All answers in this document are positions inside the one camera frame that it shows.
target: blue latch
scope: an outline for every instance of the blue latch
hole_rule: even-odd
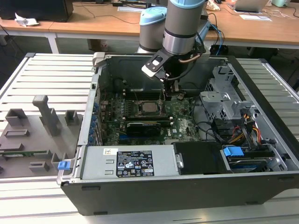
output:
[[[70,170],[71,162],[70,161],[60,161],[58,164],[58,170]]]
[[[223,149],[225,156],[244,156],[244,152],[241,147],[229,146]]]

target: power supply label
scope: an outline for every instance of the power supply label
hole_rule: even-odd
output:
[[[151,151],[117,152],[116,175],[118,177],[154,176]]]

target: motherboard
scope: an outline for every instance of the motherboard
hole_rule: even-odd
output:
[[[103,145],[170,145],[176,141],[199,141],[192,119],[193,98],[102,93]]]

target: laptop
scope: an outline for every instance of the laptop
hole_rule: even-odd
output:
[[[268,0],[238,0],[235,4],[228,3],[228,6],[238,12],[259,13],[267,2]]]

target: green circuit board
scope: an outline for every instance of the green circuit board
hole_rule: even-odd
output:
[[[105,102],[102,106],[102,120],[105,127],[103,134],[103,144],[108,146],[116,145],[169,145],[175,141],[199,141],[200,136],[196,130],[192,116],[192,103],[189,98],[177,100],[176,98],[170,101],[163,100],[126,100],[123,97],[107,94]],[[126,124],[129,121],[123,119],[124,116],[139,118],[141,116],[141,106],[146,105],[150,111],[152,107],[160,108],[163,113],[156,113],[155,109],[151,110],[148,116],[167,116],[172,117],[171,125],[161,126],[161,132],[156,137],[128,137],[126,135]]]

